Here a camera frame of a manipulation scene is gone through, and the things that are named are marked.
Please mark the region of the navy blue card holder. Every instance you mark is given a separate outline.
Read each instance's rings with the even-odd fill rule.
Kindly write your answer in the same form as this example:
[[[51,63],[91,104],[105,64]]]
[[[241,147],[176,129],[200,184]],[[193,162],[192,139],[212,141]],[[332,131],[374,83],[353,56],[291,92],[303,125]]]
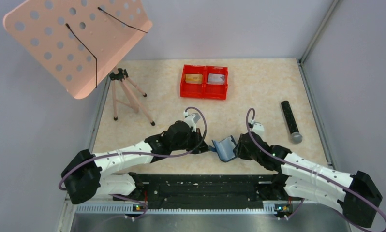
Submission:
[[[217,153],[220,161],[230,162],[236,158],[234,149],[236,148],[237,143],[232,135],[220,141],[212,140],[212,143],[212,151]]]

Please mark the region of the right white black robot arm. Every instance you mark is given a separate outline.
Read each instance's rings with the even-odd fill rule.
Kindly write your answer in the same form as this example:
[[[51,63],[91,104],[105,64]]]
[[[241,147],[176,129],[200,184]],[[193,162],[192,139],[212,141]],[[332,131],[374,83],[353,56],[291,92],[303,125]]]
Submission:
[[[275,198],[315,201],[341,213],[352,224],[372,227],[377,211],[367,203],[379,207],[382,195],[367,173],[332,170],[283,146],[268,145],[254,132],[241,134],[233,152],[237,158],[277,171],[279,180],[271,186]]]

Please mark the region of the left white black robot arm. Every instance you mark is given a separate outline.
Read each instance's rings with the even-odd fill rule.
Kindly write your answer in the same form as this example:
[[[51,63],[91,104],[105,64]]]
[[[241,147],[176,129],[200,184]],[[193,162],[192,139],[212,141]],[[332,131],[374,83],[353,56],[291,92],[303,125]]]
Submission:
[[[207,131],[176,121],[162,133],[151,135],[129,147],[105,153],[92,154],[88,149],[79,151],[61,173],[59,189],[67,191],[72,204],[84,203],[99,194],[128,196],[132,200],[143,194],[142,185],[129,182],[125,187],[105,183],[118,171],[139,164],[149,164],[172,158],[173,151],[182,156],[199,154],[207,148]]]

